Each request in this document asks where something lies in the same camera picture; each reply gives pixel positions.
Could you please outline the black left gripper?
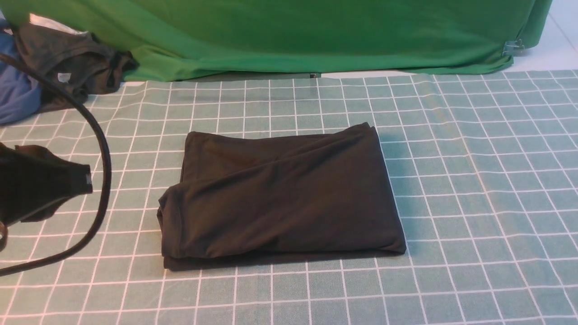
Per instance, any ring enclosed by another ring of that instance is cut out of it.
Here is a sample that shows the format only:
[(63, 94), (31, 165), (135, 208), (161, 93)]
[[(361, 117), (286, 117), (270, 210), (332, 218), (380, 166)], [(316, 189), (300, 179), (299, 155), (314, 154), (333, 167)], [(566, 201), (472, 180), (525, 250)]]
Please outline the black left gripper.
[(93, 192), (91, 167), (63, 160), (39, 145), (0, 145), (1, 249), (8, 228), (51, 218), (72, 198)]

